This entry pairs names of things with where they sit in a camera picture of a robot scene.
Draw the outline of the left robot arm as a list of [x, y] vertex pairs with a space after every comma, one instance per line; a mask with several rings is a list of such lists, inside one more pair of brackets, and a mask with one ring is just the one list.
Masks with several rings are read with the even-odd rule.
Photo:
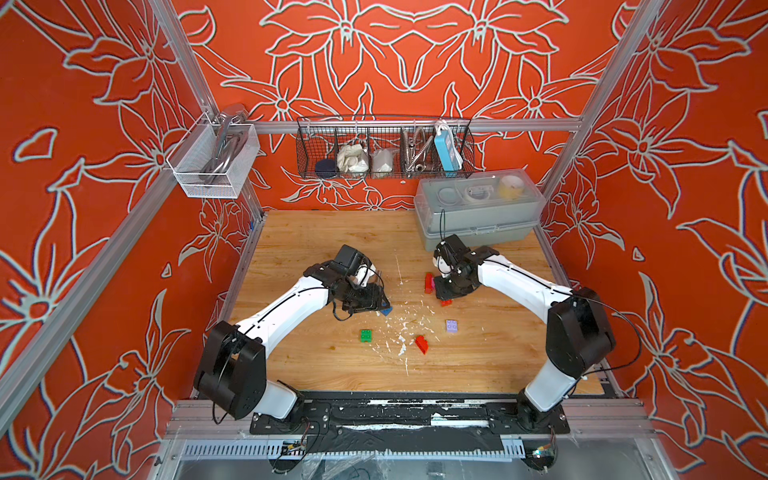
[[194, 388], [236, 420], [250, 414], [295, 420], [301, 410], [300, 394], [267, 378], [268, 359], [289, 333], [327, 305], [348, 317], [390, 308], [383, 279], [370, 261], [351, 267], [337, 261], [315, 264], [267, 307], [236, 324], [223, 321], [211, 330]]

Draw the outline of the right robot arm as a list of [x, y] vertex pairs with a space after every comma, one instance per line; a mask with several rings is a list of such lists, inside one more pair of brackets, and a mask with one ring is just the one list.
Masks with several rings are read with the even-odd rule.
[[491, 247], [472, 250], [456, 235], [437, 244], [433, 263], [439, 271], [434, 279], [438, 299], [465, 297], [484, 286], [527, 308], [546, 325], [547, 360], [517, 396], [517, 421], [523, 429], [533, 430], [547, 419], [589, 368], [616, 346], [605, 307], [591, 289], [557, 285]]

